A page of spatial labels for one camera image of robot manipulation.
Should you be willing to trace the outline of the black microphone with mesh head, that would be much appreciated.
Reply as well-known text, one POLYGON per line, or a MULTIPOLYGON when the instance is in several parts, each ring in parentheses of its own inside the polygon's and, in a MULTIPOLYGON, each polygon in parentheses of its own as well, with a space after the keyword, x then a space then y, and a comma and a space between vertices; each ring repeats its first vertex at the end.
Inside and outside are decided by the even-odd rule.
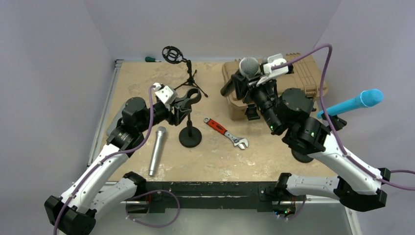
MULTIPOLYGON (((259 61, 254 57, 244 57, 238 64, 237 72, 248 78, 249 80, 258 73, 260 67, 259 61)), ((222 87, 220 94, 222 96, 230 95, 234 90, 233 82, 230 80, 222 87)))

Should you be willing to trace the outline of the black round base mic stand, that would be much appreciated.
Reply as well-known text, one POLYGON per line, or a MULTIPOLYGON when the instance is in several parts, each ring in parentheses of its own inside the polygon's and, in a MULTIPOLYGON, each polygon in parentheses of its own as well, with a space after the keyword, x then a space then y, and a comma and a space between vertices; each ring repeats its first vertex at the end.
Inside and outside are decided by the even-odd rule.
MULTIPOLYGON (((189 89, 183 97, 175 99, 175 105, 181 107, 191 107, 192 104, 198 103, 202 98, 202 95, 197 88, 189 89)), ((191 114, 189 114, 186 121, 186 127, 179 133, 179 141, 182 146, 186 148, 193 148, 198 146, 202 140, 201 131, 193 126, 191 120, 191 114)))

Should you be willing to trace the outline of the silver mesh head microphone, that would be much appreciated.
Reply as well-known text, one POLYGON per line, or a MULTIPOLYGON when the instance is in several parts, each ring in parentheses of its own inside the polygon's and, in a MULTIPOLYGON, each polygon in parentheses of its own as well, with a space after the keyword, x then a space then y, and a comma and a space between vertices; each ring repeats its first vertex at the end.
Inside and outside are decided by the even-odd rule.
POLYGON ((166 135, 167 135, 167 129, 165 127, 160 126, 157 128, 153 152, 151 155, 151 161, 150 161, 150 165, 148 169, 148 175, 150 177, 154 177, 157 173, 157 170, 160 164, 162 151, 163 151, 163 146, 164 146, 165 139, 166 139, 166 135))

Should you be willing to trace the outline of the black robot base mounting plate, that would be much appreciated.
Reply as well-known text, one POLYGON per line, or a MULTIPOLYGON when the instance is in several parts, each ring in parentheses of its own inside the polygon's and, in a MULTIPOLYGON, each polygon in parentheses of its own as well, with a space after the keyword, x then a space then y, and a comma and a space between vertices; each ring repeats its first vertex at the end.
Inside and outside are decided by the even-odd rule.
POLYGON ((128 200, 143 202, 150 213, 177 208, 283 212, 304 198, 279 190, 276 182, 146 182, 128 200))

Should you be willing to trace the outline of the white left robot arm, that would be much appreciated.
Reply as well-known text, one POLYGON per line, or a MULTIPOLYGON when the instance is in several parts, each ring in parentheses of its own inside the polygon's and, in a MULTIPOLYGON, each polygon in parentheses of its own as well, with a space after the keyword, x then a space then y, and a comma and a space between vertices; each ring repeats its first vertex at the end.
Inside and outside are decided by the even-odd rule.
POLYGON ((126 173, 107 190, 102 187, 145 145, 154 125, 163 121, 179 125, 197 102, 199 98, 191 95, 180 98, 163 95, 156 103, 146 102, 141 97, 127 100, 115 129, 90 167, 60 196, 50 196, 45 201, 53 233, 88 235, 99 217, 121 201, 144 199, 150 202, 152 192, 147 190, 146 180, 134 172, 126 173))

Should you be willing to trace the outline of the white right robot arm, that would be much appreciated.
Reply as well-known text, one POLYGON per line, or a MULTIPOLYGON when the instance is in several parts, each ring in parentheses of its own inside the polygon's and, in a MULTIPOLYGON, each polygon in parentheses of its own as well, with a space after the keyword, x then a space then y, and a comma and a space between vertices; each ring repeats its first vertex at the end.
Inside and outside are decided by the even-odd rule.
POLYGON ((343 206, 359 212, 385 207, 387 194, 381 189, 390 180, 387 168, 372 167, 345 147, 340 147, 335 131, 346 122, 340 118, 332 127, 312 117, 314 102, 299 88, 276 93, 277 83, 259 83, 258 77, 244 78, 233 74, 220 93, 236 93, 237 99, 253 103, 246 111, 248 119, 263 117, 273 135, 282 136, 288 147, 323 163, 336 173, 335 177, 303 177, 282 173, 275 185, 280 199, 300 195, 323 196, 338 200, 343 206))

